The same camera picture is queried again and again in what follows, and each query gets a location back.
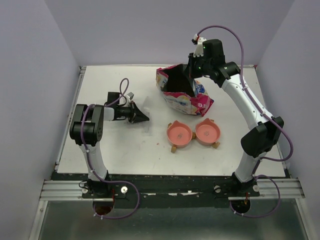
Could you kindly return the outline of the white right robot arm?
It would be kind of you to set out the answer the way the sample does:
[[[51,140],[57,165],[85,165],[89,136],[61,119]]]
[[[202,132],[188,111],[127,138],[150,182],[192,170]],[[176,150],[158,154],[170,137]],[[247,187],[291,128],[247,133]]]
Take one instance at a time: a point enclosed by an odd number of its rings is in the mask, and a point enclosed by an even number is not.
[[[233,61],[226,62],[219,39],[207,40],[197,36],[192,42],[196,47],[188,56],[189,76],[213,80],[233,100],[249,129],[240,141],[243,155],[234,172],[237,179],[230,183],[230,191],[241,196],[248,190],[247,182],[253,179],[258,161],[277,144],[281,133],[279,128],[284,126],[284,121],[281,117],[274,117],[259,102],[238,65]]]

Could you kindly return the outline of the pet food bag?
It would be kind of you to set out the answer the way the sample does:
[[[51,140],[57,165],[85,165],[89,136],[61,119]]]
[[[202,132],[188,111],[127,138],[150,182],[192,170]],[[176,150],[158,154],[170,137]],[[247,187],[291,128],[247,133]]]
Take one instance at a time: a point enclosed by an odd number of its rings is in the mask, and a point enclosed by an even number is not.
[[[168,106],[183,114],[203,117],[214,103],[205,87],[190,77],[186,64],[158,68],[155,80]]]

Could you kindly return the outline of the clear plastic scoop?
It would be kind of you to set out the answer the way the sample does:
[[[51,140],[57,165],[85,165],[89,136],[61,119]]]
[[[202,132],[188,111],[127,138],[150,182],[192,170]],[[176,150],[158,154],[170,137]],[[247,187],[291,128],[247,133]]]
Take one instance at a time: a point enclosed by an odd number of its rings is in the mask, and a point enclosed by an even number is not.
[[[142,104],[142,112],[149,118],[148,121],[143,122],[143,132],[146,136],[152,135],[152,118],[151,118],[152,101],[147,96]]]

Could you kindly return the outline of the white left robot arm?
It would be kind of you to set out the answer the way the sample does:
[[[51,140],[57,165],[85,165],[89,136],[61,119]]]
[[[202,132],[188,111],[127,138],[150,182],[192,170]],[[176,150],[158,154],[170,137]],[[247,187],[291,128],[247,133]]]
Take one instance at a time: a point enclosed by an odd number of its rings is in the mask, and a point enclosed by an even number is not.
[[[104,121],[127,120],[130,124],[150,121],[147,113],[141,111],[131,99],[132,93],[124,95],[109,92],[105,105],[77,104],[69,128],[69,136],[81,149],[88,169],[88,179],[96,182],[93,191],[101,198],[107,197],[111,191],[109,173],[103,162],[100,141],[103,138]]]

